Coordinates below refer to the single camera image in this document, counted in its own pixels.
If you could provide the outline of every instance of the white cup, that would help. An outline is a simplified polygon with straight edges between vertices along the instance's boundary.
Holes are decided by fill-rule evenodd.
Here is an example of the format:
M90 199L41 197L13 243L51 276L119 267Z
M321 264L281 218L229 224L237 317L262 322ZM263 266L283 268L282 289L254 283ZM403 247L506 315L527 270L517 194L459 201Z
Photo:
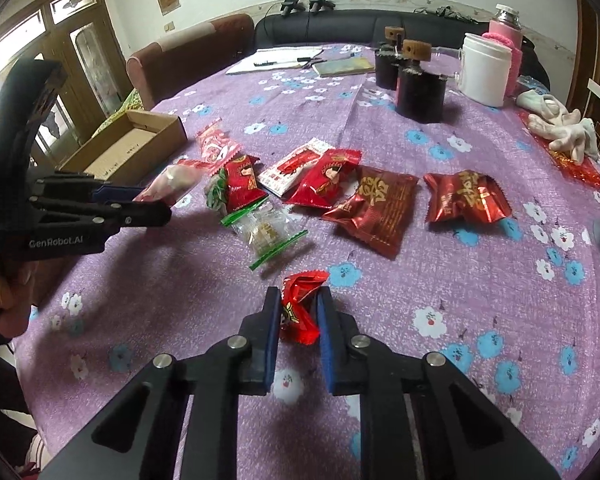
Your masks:
M469 99L500 108L511 67L511 49L466 33L460 56L458 89Z

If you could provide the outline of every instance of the wooden knob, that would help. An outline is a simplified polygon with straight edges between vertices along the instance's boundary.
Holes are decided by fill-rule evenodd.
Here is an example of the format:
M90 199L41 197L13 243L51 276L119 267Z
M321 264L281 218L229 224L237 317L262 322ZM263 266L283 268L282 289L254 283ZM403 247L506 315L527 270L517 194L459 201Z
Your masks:
M431 44L423 41L404 40L402 55L407 59L431 61Z
M385 27L384 37L389 41L397 41L398 35L404 38L404 29L402 27Z

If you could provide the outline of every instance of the open cardboard box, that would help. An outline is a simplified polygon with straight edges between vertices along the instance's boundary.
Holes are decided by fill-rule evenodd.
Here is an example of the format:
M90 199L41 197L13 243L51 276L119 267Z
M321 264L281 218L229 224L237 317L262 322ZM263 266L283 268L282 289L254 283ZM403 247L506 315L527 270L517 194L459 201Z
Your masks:
M75 152L63 171L134 186L187 141L177 116L128 110Z

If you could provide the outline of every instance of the metal bolt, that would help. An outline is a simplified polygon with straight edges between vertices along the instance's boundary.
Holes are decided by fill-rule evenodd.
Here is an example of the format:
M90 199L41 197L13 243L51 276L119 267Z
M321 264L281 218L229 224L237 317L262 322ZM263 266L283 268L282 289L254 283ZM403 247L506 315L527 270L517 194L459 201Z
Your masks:
M247 338L241 335L232 335L226 343L229 345L229 348L233 348L235 350L245 346L247 344Z
M159 354L154 357L154 366L156 368L166 368L167 366L171 366L173 363L173 358L169 354Z
M371 344L371 339L368 335L358 334L351 338L351 344L354 348L366 348Z
M427 363L431 366L442 366L446 363L446 357L440 352L431 352L430 354L427 354Z

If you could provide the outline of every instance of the yellow notebook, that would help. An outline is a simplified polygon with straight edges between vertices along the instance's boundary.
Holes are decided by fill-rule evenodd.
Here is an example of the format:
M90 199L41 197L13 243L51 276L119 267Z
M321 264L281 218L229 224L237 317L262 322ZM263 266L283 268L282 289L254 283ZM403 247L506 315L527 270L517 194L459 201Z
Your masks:
M334 76L347 74L363 74L373 72L376 67L364 57L349 57L334 61L323 61L314 64L314 70L319 76Z

